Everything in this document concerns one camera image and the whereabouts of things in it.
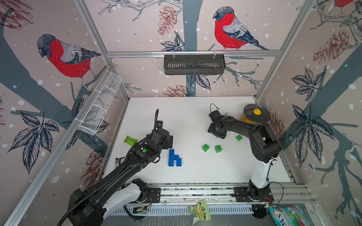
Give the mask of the long blue lego brick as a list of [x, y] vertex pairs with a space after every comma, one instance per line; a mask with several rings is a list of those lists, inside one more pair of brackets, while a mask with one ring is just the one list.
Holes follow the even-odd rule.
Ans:
[[182, 166], [182, 158], [175, 154], [174, 149], [169, 150], [169, 158], [168, 158], [168, 166], [173, 167], [176, 165], [177, 167]]

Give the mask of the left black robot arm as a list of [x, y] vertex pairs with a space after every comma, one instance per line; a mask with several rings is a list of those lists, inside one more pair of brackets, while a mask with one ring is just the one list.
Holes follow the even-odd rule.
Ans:
[[86, 190], [75, 190], [67, 212], [59, 220], [61, 226], [69, 219], [74, 226], [100, 226], [110, 213], [111, 196], [133, 175], [155, 162], [162, 150], [171, 149], [173, 137], [165, 129], [153, 129], [128, 151], [124, 161], [100, 182]]

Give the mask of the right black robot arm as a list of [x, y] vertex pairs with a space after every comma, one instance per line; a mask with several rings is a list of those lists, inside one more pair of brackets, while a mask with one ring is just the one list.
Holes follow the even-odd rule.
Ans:
[[224, 139], [227, 132], [231, 131], [249, 139], [256, 162], [253, 176], [248, 183], [248, 193], [252, 200], [261, 200], [270, 192], [270, 168], [281, 151], [280, 141], [273, 129], [267, 123], [253, 124], [221, 115], [218, 110], [211, 112], [209, 118], [212, 123], [208, 132], [216, 137]]

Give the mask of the green lego brick lower right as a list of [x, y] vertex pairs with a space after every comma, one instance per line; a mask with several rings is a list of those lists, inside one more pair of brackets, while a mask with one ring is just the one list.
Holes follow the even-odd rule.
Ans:
[[220, 153], [222, 151], [222, 147], [220, 145], [215, 146], [216, 153]]

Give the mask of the small green lego brick right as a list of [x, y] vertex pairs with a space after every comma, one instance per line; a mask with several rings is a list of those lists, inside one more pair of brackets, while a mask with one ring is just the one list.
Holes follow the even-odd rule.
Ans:
[[241, 135], [238, 135], [238, 136], [236, 137], [236, 139], [237, 139], [238, 141], [241, 141], [241, 140], [243, 139], [243, 137], [242, 137]]

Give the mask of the green lego brick lower left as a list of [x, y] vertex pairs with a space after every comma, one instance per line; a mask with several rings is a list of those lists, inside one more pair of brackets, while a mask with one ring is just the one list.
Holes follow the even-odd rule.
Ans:
[[203, 150], [205, 153], [208, 152], [209, 149], [210, 149], [210, 146], [207, 145], [207, 144], [203, 145], [203, 147], [202, 147], [202, 150]]

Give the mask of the green snack packet on table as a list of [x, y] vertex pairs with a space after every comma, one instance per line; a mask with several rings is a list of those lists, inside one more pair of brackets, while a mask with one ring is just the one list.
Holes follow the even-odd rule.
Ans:
[[128, 145], [130, 145], [130, 146], [134, 146], [134, 145], [138, 142], [138, 139], [134, 139], [134, 138], [132, 138], [132, 137], [130, 137], [130, 136], [127, 136], [127, 137], [124, 139], [123, 142], [126, 143], [126, 144], [128, 144]]

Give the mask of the yellow pot with glass lid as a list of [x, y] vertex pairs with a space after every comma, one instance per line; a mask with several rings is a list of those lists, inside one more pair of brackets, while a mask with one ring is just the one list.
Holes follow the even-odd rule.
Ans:
[[241, 121], [262, 124], [268, 122], [270, 114], [266, 108], [258, 104], [248, 104], [243, 109]]

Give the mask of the dark snack bar wrapper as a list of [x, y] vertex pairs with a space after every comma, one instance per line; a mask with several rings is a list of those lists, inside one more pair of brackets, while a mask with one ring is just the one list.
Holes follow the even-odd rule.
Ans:
[[119, 167], [125, 160], [125, 157], [121, 157], [121, 158], [116, 158], [115, 160], [115, 167]]

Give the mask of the green snack bag front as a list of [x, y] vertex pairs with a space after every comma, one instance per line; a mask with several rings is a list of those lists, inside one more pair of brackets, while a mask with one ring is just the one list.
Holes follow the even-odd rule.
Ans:
[[199, 221], [210, 221], [212, 219], [206, 200], [200, 200], [197, 204], [189, 206], [188, 211], [193, 217], [193, 226]]

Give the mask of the colourful wipes pack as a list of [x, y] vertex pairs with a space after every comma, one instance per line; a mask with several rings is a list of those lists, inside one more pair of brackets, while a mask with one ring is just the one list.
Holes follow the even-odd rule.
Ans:
[[270, 208], [269, 212], [277, 226], [312, 226], [299, 205], [285, 208]]

